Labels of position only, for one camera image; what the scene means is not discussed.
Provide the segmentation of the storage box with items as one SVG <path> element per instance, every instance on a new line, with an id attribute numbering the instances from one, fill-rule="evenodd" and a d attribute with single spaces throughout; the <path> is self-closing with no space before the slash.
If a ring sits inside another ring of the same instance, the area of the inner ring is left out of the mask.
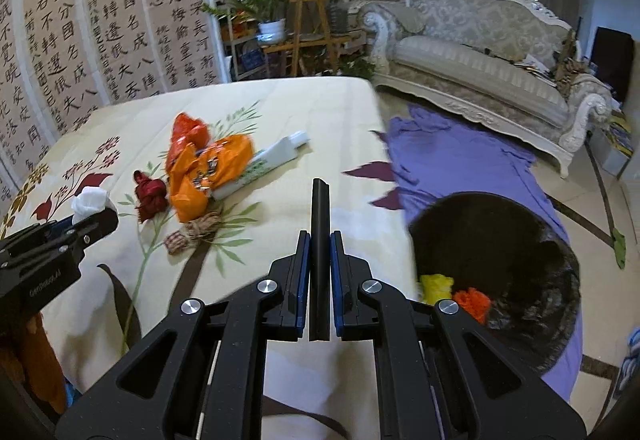
<path id="1" fill-rule="evenodd" d="M 631 126 L 625 115 L 613 111 L 608 124 L 593 136 L 594 150 L 602 168 L 613 176 L 620 176 L 634 155 Z"/>

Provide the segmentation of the dark red wrapper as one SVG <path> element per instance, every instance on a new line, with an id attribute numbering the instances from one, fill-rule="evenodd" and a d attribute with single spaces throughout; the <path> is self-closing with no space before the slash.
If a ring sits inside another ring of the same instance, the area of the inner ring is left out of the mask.
<path id="1" fill-rule="evenodd" d="M 167 211 L 167 188 L 162 179 L 154 179 L 143 171 L 135 171 L 134 183 L 139 223 L 145 223 L 156 214 Z"/>

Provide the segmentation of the red plastic bag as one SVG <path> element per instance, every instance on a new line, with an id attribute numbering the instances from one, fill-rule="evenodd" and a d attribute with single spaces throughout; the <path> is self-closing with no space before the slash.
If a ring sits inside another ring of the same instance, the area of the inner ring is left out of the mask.
<path id="1" fill-rule="evenodd" d="M 179 113 L 172 125 L 170 146 L 166 156 L 165 169 L 169 174 L 172 165 L 187 145 L 193 143 L 196 150 L 201 150 L 209 143 L 210 135 L 207 124 L 201 119 L 194 119 L 184 112 Z"/>

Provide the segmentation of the wooden plant stand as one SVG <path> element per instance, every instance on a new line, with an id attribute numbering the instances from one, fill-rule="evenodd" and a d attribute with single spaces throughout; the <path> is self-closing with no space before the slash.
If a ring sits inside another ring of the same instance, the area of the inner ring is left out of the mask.
<path id="1" fill-rule="evenodd" d="M 268 78 L 339 75 L 363 55 L 363 30 L 331 30 L 328 0 L 288 0 L 285 36 L 279 43 L 260 44 Z"/>

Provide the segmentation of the plaid cloth roll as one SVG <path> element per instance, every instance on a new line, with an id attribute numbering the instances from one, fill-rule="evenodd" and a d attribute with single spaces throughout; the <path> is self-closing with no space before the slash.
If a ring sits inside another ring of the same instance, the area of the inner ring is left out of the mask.
<path id="1" fill-rule="evenodd" d="M 199 241 L 212 237 L 221 225 L 222 217 L 218 212 L 210 212 L 190 220 L 164 238 L 165 249 L 170 256 L 177 255 Z"/>

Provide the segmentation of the orange foam net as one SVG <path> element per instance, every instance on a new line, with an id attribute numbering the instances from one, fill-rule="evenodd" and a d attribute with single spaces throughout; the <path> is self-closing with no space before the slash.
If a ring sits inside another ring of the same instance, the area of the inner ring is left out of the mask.
<path id="1" fill-rule="evenodd" d="M 469 287 L 454 293 L 454 301 L 469 313 L 478 323 L 485 324 L 491 308 L 491 299 L 481 291 Z"/>

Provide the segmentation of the orange snack bag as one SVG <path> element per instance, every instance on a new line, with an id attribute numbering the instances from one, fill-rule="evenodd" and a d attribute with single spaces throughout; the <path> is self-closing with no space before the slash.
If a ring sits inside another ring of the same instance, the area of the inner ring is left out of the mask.
<path id="1" fill-rule="evenodd" d="M 213 192 L 238 179 L 253 156 L 253 141 L 244 134 L 215 141 L 202 152 L 188 143 L 168 169 L 170 205 L 180 223 L 203 216 Z"/>

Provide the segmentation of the yellow foam net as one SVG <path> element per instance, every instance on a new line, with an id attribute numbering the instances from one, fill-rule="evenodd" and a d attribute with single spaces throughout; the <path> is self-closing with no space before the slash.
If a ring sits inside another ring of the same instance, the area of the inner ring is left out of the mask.
<path id="1" fill-rule="evenodd" d="M 421 275 L 420 285 L 422 290 L 421 301 L 424 304 L 435 306 L 443 299 L 450 299 L 454 279 L 446 275 Z"/>

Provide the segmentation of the ornate white sofa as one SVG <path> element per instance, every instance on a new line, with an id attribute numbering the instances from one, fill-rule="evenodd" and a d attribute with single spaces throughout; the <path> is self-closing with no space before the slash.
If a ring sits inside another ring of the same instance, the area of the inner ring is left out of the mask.
<path id="1" fill-rule="evenodd" d="M 546 153 L 567 177 L 610 89 L 580 59 L 572 27 L 536 0 L 370 0 L 372 82 Z"/>

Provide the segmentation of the calligraphy folding screen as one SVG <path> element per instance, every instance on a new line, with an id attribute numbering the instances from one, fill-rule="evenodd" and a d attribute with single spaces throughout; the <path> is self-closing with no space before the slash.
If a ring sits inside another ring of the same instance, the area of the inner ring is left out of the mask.
<path id="1" fill-rule="evenodd" d="M 1 202 L 91 113 L 228 81 L 213 0 L 1 0 Z"/>

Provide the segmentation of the white tissue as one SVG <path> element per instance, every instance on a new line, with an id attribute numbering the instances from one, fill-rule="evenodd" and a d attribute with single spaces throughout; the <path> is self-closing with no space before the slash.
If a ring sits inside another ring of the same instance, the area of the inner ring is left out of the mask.
<path id="1" fill-rule="evenodd" d="M 116 207 L 108 193 L 102 188 L 90 186 L 85 186 L 76 197 L 73 197 L 70 207 L 73 211 L 73 225 L 104 211 L 105 208 L 116 212 Z"/>

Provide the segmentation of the black lined trash bin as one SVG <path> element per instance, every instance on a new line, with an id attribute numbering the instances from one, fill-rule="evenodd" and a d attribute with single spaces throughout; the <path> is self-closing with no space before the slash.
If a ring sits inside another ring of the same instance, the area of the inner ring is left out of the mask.
<path id="1" fill-rule="evenodd" d="M 446 275 L 455 292 L 490 301 L 485 325 L 537 374 L 570 342 L 580 307 L 570 245 L 529 208 L 498 194 L 458 192 L 409 225 L 418 275 Z"/>

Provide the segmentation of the white toothpaste tube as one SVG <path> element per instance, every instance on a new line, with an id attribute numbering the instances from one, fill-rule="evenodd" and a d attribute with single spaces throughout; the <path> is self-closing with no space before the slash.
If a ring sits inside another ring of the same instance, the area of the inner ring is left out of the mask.
<path id="1" fill-rule="evenodd" d="M 242 174 L 235 180 L 225 183 L 212 193 L 212 199 L 220 201 L 229 195 L 239 191 L 253 181 L 262 178 L 270 171 L 292 162 L 298 156 L 298 151 L 307 145 L 309 137 L 306 131 L 296 131 L 295 133 L 283 137 L 274 145 L 256 153 L 247 163 Z"/>

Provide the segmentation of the purple cloth on floor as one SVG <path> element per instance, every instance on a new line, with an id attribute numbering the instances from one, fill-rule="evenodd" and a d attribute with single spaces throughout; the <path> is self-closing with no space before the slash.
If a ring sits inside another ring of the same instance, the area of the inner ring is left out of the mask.
<path id="1" fill-rule="evenodd" d="M 410 223 L 436 201 L 458 192 L 498 194 L 529 208 L 570 245 L 570 238 L 532 173 L 533 153 L 506 138 L 438 112 L 412 106 L 382 134 L 397 188 L 397 204 Z M 582 362 L 580 307 L 570 342 L 541 378 L 570 399 Z"/>

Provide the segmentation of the metal shelf rack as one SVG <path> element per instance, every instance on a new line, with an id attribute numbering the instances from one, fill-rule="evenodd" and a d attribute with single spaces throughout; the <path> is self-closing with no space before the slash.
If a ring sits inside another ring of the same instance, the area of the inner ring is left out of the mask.
<path id="1" fill-rule="evenodd" d="M 232 81 L 266 78 L 267 63 L 257 41 L 257 22 L 243 15 L 228 14 L 219 19 L 219 25 Z"/>

